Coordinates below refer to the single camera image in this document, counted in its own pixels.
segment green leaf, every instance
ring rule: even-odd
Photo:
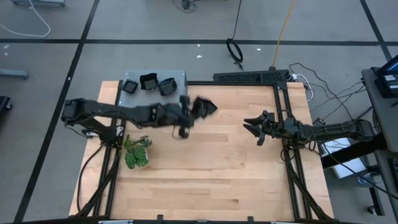
[[[143,162],[142,162],[143,166],[146,166],[148,164],[148,162],[149,161],[147,159],[144,159]]]
[[[136,150],[133,151],[135,157],[137,158],[137,160],[142,161],[144,159],[146,159],[146,153],[145,153],[145,149],[143,146],[138,146],[136,148]]]
[[[143,139],[143,141],[141,142],[141,144],[144,146],[144,147],[149,147],[151,144],[152,144],[152,141],[150,141],[150,140],[148,140],[148,139]]]
[[[123,146],[124,146],[124,148],[126,149],[127,152],[130,152],[132,150],[132,142],[130,140],[130,135],[129,134],[126,137],[126,140],[124,141]]]
[[[129,169],[134,169],[137,163],[137,159],[130,152],[127,152],[124,156],[124,160],[126,161],[126,165]]]

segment wooden tabletop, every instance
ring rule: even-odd
[[[298,120],[311,124],[302,83],[288,83],[292,111]],[[98,101],[114,104],[118,82],[103,82]],[[263,146],[242,126],[263,110],[276,112],[272,87],[189,86],[188,94],[210,99],[217,112],[195,123],[186,140],[175,140],[172,128],[142,130],[127,123],[132,138],[148,135],[146,167],[130,170],[119,163],[111,218],[165,220],[292,221],[293,212],[285,164],[280,158],[280,139],[266,137]],[[110,119],[98,118],[109,125]],[[100,142],[89,139],[84,163]],[[104,150],[87,165],[82,178],[81,206],[96,190]],[[307,189],[329,216],[333,216],[320,158],[301,150]],[[301,194],[296,188],[301,217]],[[106,200],[108,191],[103,194]],[[75,214],[76,192],[70,209]],[[104,203],[100,213],[104,213]]]

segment plastic plant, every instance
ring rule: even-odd
[[[124,160],[129,169],[134,169],[136,166],[144,167],[148,164],[146,156],[146,149],[152,144],[152,141],[148,140],[148,136],[143,136],[137,141],[130,139],[130,135],[123,144],[126,154]]]

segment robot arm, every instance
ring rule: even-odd
[[[243,126],[255,137],[259,138],[257,145],[264,143],[265,135],[273,138],[284,139],[291,146],[299,148],[316,140],[336,139],[348,137],[360,141],[367,141],[373,138],[372,125],[369,121],[355,119],[338,124],[323,126],[311,126],[297,121],[295,118],[287,118],[284,122],[275,122],[273,113],[263,111],[258,118],[244,120],[247,124]]]
[[[211,101],[199,97],[193,102],[191,110],[189,105],[190,99],[188,96],[181,96],[180,104],[168,103],[162,105],[157,103],[135,108],[114,106],[79,98],[65,101],[61,120],[69,126],[82,125],[98,134],[101,141],[110,145],[116,142],[117,129],[103,125],[94,119],[95,116],[125,119],[140,129],[180,126],[178,134],[181,138],[188,138],[187,129],[193,127],[196,119],[199,117],[206,118],[217,110],[217,107]]]

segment cable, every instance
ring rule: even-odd
[[[335,142],[335,143],[337,143],[337,144],[339,144],[339,145],[341,145],[341,146],[351,146],[351,145],[347,145],[347,144],[342,144],[342,143],[340,143],[340,142],[338,142],[338,141],[336,141],[336,140],[331,140],[331,141],[333,141],[333,142]]]
[[[295,151],[293,150],[293,156],[290,157],[289,150],[292,150],[292,149],[291,149],[291,148],[287,149],[287,154],[289,155],[289,161],[291,161],[291,160],[294,159],[294,157],[296,156],[296,153],[295,153]],[[280,158],[282,159],[282,161],[285,162],[285,159],[284,159],[283,156],[282,156],[284,151],[285,151],[285,149],[282,149],[282,150],[280,151]]]
[[[285,27],[286,27],[287,21],[289,20],[289,17],[292,14],[295,2],[296,2],[296,0],[292,0],[292,4],[290,5],[290,9],[289,9],[289,12],[287,13],[284,25],[282,26],[282,30],[280,30],[278,43],[276,44],[276,49],[275,49],[274,62],[272,63],[273,67],[275,67],[276,59],[278,58],[278,50],[279,50],[280,40],[282,39],[282,35],[283,35],[284,31],[285,31]]]
[[[322,121],[324,121],[325,119],[327,119],[330,115],[332,115],[334,112],[336,112],[338,110],[338,108],[340,108],[341,106],[344,105],[345,102],[347,102],[348,99],[350,99],[352,97],[352,95],[350,95],[345,101],[343,101],[334,111],[330,112],[325,118],[322,119]]]
[[[178,5],[176,5],[175,0],[172,0],[173,5],[184,13],[193,13],[195,10],[197,10],[198,6],[196,5],[195,2],[196,0],[180,0],[182,6],[181,8]]]
[[[381,133],[379,120],[377,120],[376,112],[374,112],[374,110],[372,113],[372,120],[373,120],[374,129],[377,131],[377,133]]]
[[[181,140],[181,139],[183,139],[183,138],[181,138],[181,137],[175,137],[175,135],[174,135],[174,130],[175,130],[175,125],[173,126],[173,131],[172,131],[172,137],[175,139],[175,140]],[[188,135],[191,133],[191,129],[190,128],[188,128]]]
[[[26,37],[46,37],[46,36],[48,36],[48,35],[50,34],[50,32],[51,32],[50,26],[44,21],[44,19],[43,19],[43,18],[40,16],[40,14],[36,11],[35,7],[34,7],[33,4],[32,4],[32,0],[29,0],[29,2],[30,2],[30,5],[32,6],[33,11],[36,13],[36,15],[43,21],[43,23],[44,23],[44,24],[47,26],[47,28],[49,29],[49,31],[48,31],[46,34],[44,34],[44,35],[21,34],[21,33],[14,32],[14,31],[8,29],[7,27],[3,26],[1,23],[0,23],[0,26],[3,27],[6,31],[8,31],[8,32],[10,32],[10,33],[17,34],[17,35],[22,35],[22,36],[26,36]]]
[[[310,97],[309,99],[307,99],[307,102],[310,101],[310,100],[312,100],[312,98],[313,98],[313,91],[312,91],[311,85],[310,85],[310,83],[308,82],[307,78],[305,78],[305,76],[304,76],[304,75],[301,75],[301,74],[298,74],[298,75],[294,74],[294,75],[295,75],[296,77],[303,77],[303,78],[305,79],[305,81],[307,82],[307,85],[308,85],[308,87],[309,87],[309,89],[310,89],[310,91],[311,91],[311,97]]]
[[[340,161],[338,161],[334,156],[332,156],[332,154],[329,152],[329,150],[326,148],[325,146],[325,150],[329,153],[329,156],[331,157],[331,159],[333,159],[336,163],[338,163],[339,165],[342,165],[343,167],[347,168],[349,171],[351,171],[354,175],[364,179],[366,182],[368,182],[369,184],[371,184],[373,187],[379,189],[381,192],[384,192],[385,194],[388,194],[388,196],[393,197],[395,199],[398,200],[398,196],[393,195],[390,191],[384,190],[381,187],[377,186],[373,181],[370,181],[369,179],[365,178],[364,176],[358,174],[357,172],[353,171],[352,169],[350,169],[348,166],[344,165],[343,163],[341,163]]]
[[[300,66],[303,67],[304,69],[307,69],[307,70],[313,72],[314,75],[316,76],[316,78],[319,79],[321,82],[323,82],[323,83],[325,84],[326,89],[329,90],[329,92],[330,92],[331,94],[333,94],[333,96],[335,96],[335,97],[338,99],[338,101],[340,101],[341,104],[343,104],[344,108],[346,109],[346,111],[347,111],[347,113],[348,113],[348,116],[349,116],[351,119],[353,119],[353,117],[351,116],[351,113],[349,113],[348,108],[346,107],[346,105],[344,105],[344,103],[341,102],[341,100],[337,97],[337,95],[334,94],[334,93],[330,90],[330,88],[329,88],[329,86],[328,86],[328,83],[327,83],[326,81],[324,81],[323,79],[321,79],[313,69],[307,68],[306,66],[302,65],[300,62],[296,62],[296,63],[293,63],[293,64],[290,64],[290,65],[289,65],[289,68],[291,69],[291,71],[292,71],[293,73],[295,73],[295,72],[293,71],[293,69],[292,69],[292,66],[293,66],[293,65],[300,65]]]
[[[226,47],[228,48],[228,52],[231,55],[232,59],[235,61],[234,64],[238,65],[239,68],[243,70],[243,66],[242,66],[242,62],[243,62],[243,54],[241,49],[239,48],[239,46],[237,45],[237,43],[235,43],[234,38],[235,38],[235,33],[236,33],[236,27],[238,26],[238,19],[239,19],[239,13],[241,12],[241,4],[242,4],[242,0],[239,1],[239,7],[238,7],[238,13],[236,15],[236,21],[235,21],[235,28],[234,28],[234,35],[232,36],[232,39],[228,38],[226,39]],[[239,54],[239,58],[234,54],[234,52],[231,49],[231,44],[234,45],[236,51]]]
[[[311,132],[312,132],[313,141],[315,142],[315,145],[316,145],[316,144],[317,144],[317,135],[316,135],[312,130],[311,130]],[[348,166],[346,166],[346,165],[344,165],[343,163],[341,163],[340,161],[338,161],[338,160],[329,152],[329,150],[327,149],[326,146],[325,146],[325,150],[329,153],[329,156],[330,156],[337,164],[342,165],[343,167],[345,167],[345,168],[347,168],[349,171],[351,171],[354,175],[357,175],[358,177],[362,178],[363,180],[365,180],[366,182],[368,182],[369,184],[371,184],[373,187],[379,189],[380,191],[384,192],[385,194],[388,194],[388,196],[393,197],[393,198],[395,198],[395,199],[398,200],[398,197],[397,197],[396,195],[393,195],[393,194],[391,194],[390,192],[388,192],[388,191],[382,189],[381,187],[377,186],[374,182],[372,182],[372,181],[370,181],[369,179],[363,177],[362,175],[360,175],[360,174],[358,174],[357,172],[355,172],[355,171],[353,171],[352,169],[350,169]]]
[[[347,95],[340,96],[340,97],[338,97],[338,99],[340,99],[340,98],[342,98],[342,97],[351,96],[351,95],[353,95],[353,94],[357,94],[357,93],[361,93],[361,92],[363,92],[363,91],[366,91],[366,90],[361,90],[363,87],[364,87],[364,86],[362,86],[360,89],[356,90],[354,93],[350,93],[350,94],[347,94]],[[318,107],[324,105],[325,103],[327,103],[327,102],[329,102],[329,101],[331,101],[331,100],[334,100],[334,99],[336,99],[336,98],[333,97],[332,99],[326,100],[326,101],[323,102],[322,104],[320,104],[320,105],[314,107],[313,109],[311,109],[310,112],[313,111],[313,110],[315,110],[315,109],[317,109]]]
[[[82,133],[79,133],[78,131],[76,131],[76,130],[74,130],[70,125],[65,125],[65,127],[67,128],[67,129],[69,129],[69,130],[72,130],[74,133],[76,133],[77,135],[80,135],[80,136],[82,136],[82,137],[84,137],[84,138],[87,138],[88,139],[88,137],[87,136],[85,136],[84,134],[82,134]]]
[[[357,83],[355,83],[354,85],[352,85],[351,87],[349,87],[349,88],[347,88],[347,89],[345,89],[345,90],[343,90],[343,91],[341,91],[341,92],[339,92],[339,93],[337,93],[336,94],[336,96],[338,96],[338,95],[340,95],[340,94],[342,94],[343,92],[345,92],[345,91],[347,91],[347,90],[350,90],[350,89],[352,89],[354,86],[356,86],[356,85],[358,85],[358,84],[360,84],[362,81],[359,81],[359,82],[357,82]],[[328,93],[326,92],[326,90],[325,90],[325,88],[323,87],[323,86],[321,86],[321,85],[317,85],[317,84],[314,84],[314,83],[309,83],[309,84],[311,84],[311,85],[313,85],[313,86],[317,86],[317,87],[319,87],[319,88],[321,88],[324,92],[325,92],[325,95],[326,95],[326,97],[327,98],[329,98],[329,99],[335,99],[335,97],[334,96],[332,96],[332,97],[330,97],[330,96],[328,96]]]
[[[77,210],[81,212],[80,209],[80,189],[81,189],[81,177],[83,176],[83,171],[85,170],[88,162],[94,158],[95,155],[97,155],[100,150],[104,147],[105,144],[100,145],[100,147],[87,159],[87,161],[84,163],[83,167],[81,168],[79,179],[78,179],[78,184],[77,184],[77,197],[76,197],[76,205],[77,205]]]
[[[293,113],[292,112],[290,112],[290,111],[288,111],[288,110],[281,110],[280,112],[279,112],[279,114],[281,115],[281,118],[282,118],[282,120],[283,120],[283,112],[286,112],[286,113],[288,113],[289,115],[291,115],[292,117],[293,117],[293,119],[294,119],[294,122],[296,122],[297,121],[297,119],[296,119],[296,117],[293,115]]]

